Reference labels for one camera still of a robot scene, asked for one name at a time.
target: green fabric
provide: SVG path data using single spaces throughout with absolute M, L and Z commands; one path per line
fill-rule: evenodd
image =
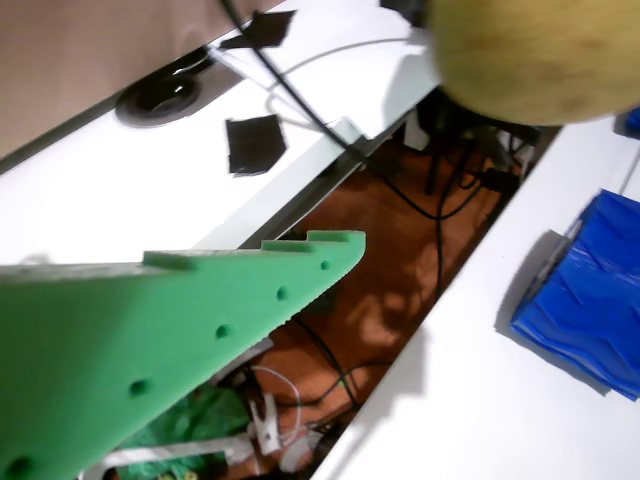
M 204 385 L 129 437 L 121 448 L 153 447 L 171 443 L 211 440 L 235 435 L 246 429 L 249 416 L 233 390 Z M 176 458 L 118 468 L 120 480 L 153 479 L 171 473 L 183 480 L 221 455 Z

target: white cable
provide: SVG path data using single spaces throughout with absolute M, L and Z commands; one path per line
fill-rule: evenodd
M 298 390 L 298 387 L 296 387 L 294 385 L 294 383 L 291 380 L 289 380 L 287 377 L 285 377 L 281 373 L 276 372 L 275 370 L 273 370 L 271 368 L 262 367 L 260 365 L 253 365 L 251 367 L 251 370 L 259 371 L 259 372 L 268 372 L 271 375 L 275 375 L 280 380 L 282 380 L 283 382 L 287 383 L 291 387 L 291 389 L 293 390 L 293 393 L 296 396 L 296 403 L 298 404 L 297 407 L 296 407 L 296 423 L 295 423 L 295 426 L 293 427 L 293 430 L 282 434 L 282 444 L 285 447 L 291 445 L 296 440 L 296 436 L 298 435 L 298 432 L 300 431 L 300 422 L 302 420 L 302 408 L 300 407 L 300 403 L 301 403 L 302 400 L 300 399 L 300 391 Z

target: cable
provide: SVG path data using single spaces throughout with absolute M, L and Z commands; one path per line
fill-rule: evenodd
M 366 368 L 366 367 L 388 367 L 392 364 L 392 362 L 365 362 L 365 363 L 361 363 L 359 365 L 356 365 L 355 367 L 351 367 L 349 370 L 347 370 L 346 374 L 350 374 L 351 372 L 355 371 L 355 370 L 359 370 L 361 368 Z M 322 403 L 322 401 L 327 398 L 329 396 L 329 394 L 331 392 L 333 392 L 336 387 L 338 387 L 338 385 L 340 385 L 341 383 L 346 382 L 346 378 L 345 377 L 339 377 L 322 395 L 320 395 L 317 398 L 314 398 L 313 400 L 300 400 L 297 403 L 287 403 L 287 402 L 278 402 L 277 405 L 279 407 L 286 407 L 286 408 L 294 408 L 294 407 L 315 407 L 317 405 L 319 405 L 320 403 Z
M 298 325 L 300 325 L 309 334 L 309 336 L 316 342 L 316 344 L 320 348 L 320 351 L 323 352 L 323 355 L 325 355 L 325 358 L 327 359 L 329 364 L 338 372 L 338 375 L 340 375 L 340 378 L 344 378 L 346 376 L 346 374 L 345 374 L 344 370 L 342 369 L 342 367 L 340 366 L 340 363 L 338 362 L 338 359 L 333 354 L 333 352 L 331 351 L 329 346 L 322 340 L 322 338 L 320 338 L 320 336 L 311 327 L 309 327 L 306 323 L 304 323 L 298 317 L 293 317 L 293 320 Z M 356 382 L 355 382 L 355 379 L 353 378 L 353 375 L 349 374 L 349 378 L 351 378 L 351 381 L 353 382 L 353 384 L 355 386 Z M 347 395 L 349 395 L 349 399 L 351 400 L 351 404 L 354 407 L 359 407 L 360 404 L 358 403 L 358 401 L 356 400 L 355 395 L 351 391 L 351 387 L 349 386 L 348 382 L 345 382 L 344 388 L 347 391 Z
M 325 417 L 324 419 L 317 421 L 317 422 L 309 422 L 307 423 L 307 428 L 309 428 L 310 430 L 314 430 L 316 432 L 321 432 L 321 433 L 325 433 L 325 429 L 331 425 L 333 422 L 335 422 L 336 420 L 338 420 L 339 418 L 344 417 L 345 415 L 349 415 L 350 413 L 353 413 L 357 411 L 357 408 L 351 406 L 349 408 L 347 408 L 346 410 L 337 413 L 331 417 Z
M 262 50 L 256 46 L 256 44 L 253 41 L 253 39 L 249 35 L 247 35 L 246 30 L 242 26 L 242 20 L 240 18 L 240 15 L 236 11 L 235 7 L 233 6 L 232 0 L 220 0 L 220 1 L 222 3 L 222 7 L 225 10 L 225 13 L 227 14 L 227 16 L 229 17 L 231 22 L 234 24 L 234 26 L 236 27 L 238 32 L 240 32 L 240 34 L 247 40 L 247 43 L 249 44 L 251 50 L 255 53 L 255 55 L 262 62 L 262 64 L 266 67 L 266 69 L 269 70 L 271 75 L 273 75 L 273 77 L 278 81 L 278 83 L 282 86 L 282 88 L 284 88 L 284 90 L 300 106 L 300 108 L 309 117 L 309 119 L 311 119 L 313 121 L 313 123 L 315 123 L 316 126 L 318 128 L 320 128 L 320 130 L 325 135 L 327 135 L 331 140 L 333 140 L 333 142 L 335 142 L 338 146 L 340 146 L 354 160 L 364 163 L 365 165 L 367 165 L 368 168 L 370 168 L 374 173 L 376 173 L 380 178 L 382 178 L 384 184 L 387 185 L 387 187 L 389 187 L 402 200 L 404 200 L 411 208 L 413 208 L 415 211 L 420 213 L 422 216 L 424 216 L 424 217 L 426 217 L 426 218 L 428 218 L 430 220 L 436 221 L 436 246 L 437 246 L 437 251 L 438 251 L 438 277 L 437 277 L 437 282 L 436 282 L 436 298 L 439 298 L 440 294 L 442 293 L 442 271 L 443 271 L 443 268 L 444 268 L 444 265 L 443 265 L 444 256 L 443 256 L 443 252 L 442 252 L 442 250 L 443 250 L 443 245 L 442 245 L 442 221 L 446 220 L 447 218 L 450 218 L 453 215 L 455 215 L 456 213 L 460 212 L 460 210 L 462 210 L 462 208 L 464 208 L 471 201 L 471 199 L 473 199 L 473 197 L 478 193 L 478 189 L 474 190 L 469 195 L 469 197 L 462 203 L 462 205 L 460 207 L 454 209 L 453 212 L 450 212 L 450 213 L 448 213 L 446 215 L 443 215 L 444 203 L 445 203 L 445 201 L 447 199 L 447 196 L 449 195 L 449 191 L 451 190 L 451 186 L 453 185 L 453 182 L 455 181 L 455 174 L 457 174 L 457 172 L 459 170 L 458 168 L 456 168 L 456 171 L 454 172 L 454 175 L 451 176 L 450 181 L 447 184 L 447 188 L 445 189 L 445 191 L 443 192 L 442 196 L 440 197 L 440 201 L 439 201 L 439 205 L 438 205 L 439 208 L 438 208 L 438 211 L 437 211 L 436 215 L 431 215 L 430 213 L 426 212 L 424 209 L 419 207 L 413 200 L 411 200 L 409 197 L 407 197 L 407 195 L 405 195 L 402 191 L 400 191 L 398 189 L 398 187 L 396 187 L 384 175 L 384 173 L 382 171 L 380 171 L 380 169 L 374 163 L 369 162 L 367 157 L 362 152 L 360 152 L 357 148 L 353 147 L 352 145 L 348 144 L 342 137 L 337 135 L 333 130 L 331 130 L 329 127 L 327 127 L 324 124 L 324 122 L 320 119 L 320 117 L 318 117 L 318 115 L 313 111 L 313 109 L 300 97 L 300 95 L 298 95 L 298 93 L 295 91 L 295 89 L 291 85 L 289 85 L 289 83 L 285 80 L 283 75 L 278 71 L 278 69 L 276 69 L 276 67 L 266 57 L 266 55 L 262 52 Z M 340 373 L 339 366 L 335 365 L 335 367 Z M 349 388 L 347 388 L 347 393 L 349 393 L 349 397 L 351 398 L 351 401 L 354 404 L 354 406 L 358 405 L 355 397 L 353 396 L 353 393 L 351 392 L 351 390 Z
M 296 396 L 296 400 L 298 402 L 300 402 L 300 390 L 298 390 L 298 387 L 296 387 L 295 384 L 291 380 L 289 380 L 287 377 L 285 377 L 281 373 L 276 372 L 272 368 L 263 367 L 263 366 L 260 366 L 260 365 L 252 365 L 251 369 L 253 371 L 270 373 L 271 375 L 275 375 L 280 380 L 282 380 L 283 382 L 287 383 L 291 387 L 291 389 L 293 390 L 293 393 Z M 296 423 L 295 423 L 295 426 L 293 427 L 293 430 L 291 430 L 291 431 L 289 431 L 287 433 L 283 433 L 281 435 L 282 444 L 285 447 L 288 446 L 288 445 L 291 445 L 295 441 L 295 439 L 296 439 L 296 437 L 298 435 L 298 432 L 300 431 L 300 422 L 301 421 L 302 421 L 302 408 L 298 407 L 298 409 L 296 410 Z
M 372 162 L 369 162 L 369 159 L 360 152 L 357 148 L 347 143 L 343 138 L 337 135 L 333 130 L 327 127 L 322 119 L 313 111 L 313 109 L 300 97 L 300 95 L 295 91 L 295 89 L 289 85 L 289 83 L 285 80 L 282 74 L 274 67 L 266 55 L 262 52 L 260 48 L 258 48 L 251 38 L 251 36 L 247 35 L 246 30 L 242 26 L 242 19 L 231 0 L 220 0 L 222 7 L 225 10 L 225 13 L 235 26 L 235 28 L 240 32 L 240 34 L 247 40 L 249 47 L 258 57 L 260 62 L 265 66 L 267 70 L 273 75 L 273 77 L 278 81 L 278 83 L 284 88 L 284 90 L 293 98 L 293 100 L 300 106 L 300 108 L 304 111 L 304 113 L 309 117 L 316 126 L 322 130 L 322 133 L 327 135 L 334 143 L 340 146 L 348 155 L 350 155 L 354 160 L 358 162 L 364 163 L 368 168 L 370 168 L 376 175 L 378 175 L 384 181 L 385 185 L 387 185 L 396 195 L 402 198 L 411 208 L 416 210 L 418 213 L 423 215 L 424 217 L 435 220 L 437 215 L 431 215 L 427 213 L 425 210 L 420 208 L 414 201 L 412 201 L 409 197 L 407 197 L 403 192 L 401 192 L 385 175 L 380 169 Z M 445 220 L 454 214 L 444 215 L 441 219 Z
M 444 245 L 443 245 L 443 238 L 442 238 L 442 221 L 444 220 L 444 218 L 442 215 L 442 211 L 444 210 L 444 204 L 447 201 L 447 197 L 449 196 L 451 187 L 453 187 L 453 184 L 455 183 L 455 180 L 458 177 L 458 175 L 464 172 L 464 167 L 466 166 L 467 162 L 471 158 L 471 155 L 473 154 L 474 150 L 475 150 L 475 145 L 470 143 L 467 146 L 467 149 L 465 150 L 465 152 L 462 154 L 460 161 L 456 164 L 455 168 L 453 169 L 453 172 L 449 176 L 449 179 L 447 180 L 447 184 L 445 185 L 444 190 L 442 191 L 442 195 L 440 195 L 440 200 L 438 201 L 438 208 L 437 208 L 436 219 L 435 219 L 436 254 L 438 257 L 437 277 L 436 277 L 436 300 L 440 298 L 440 295 L 442 295 L 442 291 L 444 288 L 443 279 L 442 279 L 444 274 L 444 251 L 443 251 Z M 473 197 L 476 196 L 476 194 L 480 191 L 481 188 L 482 188 L 482 183 L 480 184 L 480 186 L 476 187 L 476 189 L 473 192 L 471 192 L 471 195 L 469 195 L 467 199 L 462 203 L 462 205 L 458 207 L 458 209 L 456 209 L 457 211 L 455 213 L 462 210 L 473 199 Z

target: green foam piece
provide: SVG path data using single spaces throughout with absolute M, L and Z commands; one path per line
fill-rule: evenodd
M 69 480 L 349 272 L 360 232 L 0 268 L 0 478 Z

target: white desk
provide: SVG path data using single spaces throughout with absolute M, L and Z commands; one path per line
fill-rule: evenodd
M 279 7 L 298 9 L 289 38 L 268 49 L 285 69 L 321 55 L 292 81 L 351 142 L 380 134 L 436 84 L 426 40 L 416 44 L 397 13 L 374 3 L 289 0 Z M 374 43 L 353 48 L 358 42 Z M 405 68 L 409 56 L 412 67 Z M 230 176 L 225 120 L 272 111 L 284 120 L 286 154 L 267 174 Z M 34 257 L 138 261 L 144 250 L 238 248 L 341 154 L 291 115 L 247 80 L 162 127 L 127 127 L 113 111 L 97 118 L 0 175 L 0 264 Z M 358 129 L 349 117 L 370 121 Z
M 600 188 L 640 197 L 638 169 L 624 187 L 640 143 L 611 127 L 563 130 L 314 480 L 640 478 L 640 405 L 601 396 L 494 330 L 546 231 L 563 233 Z

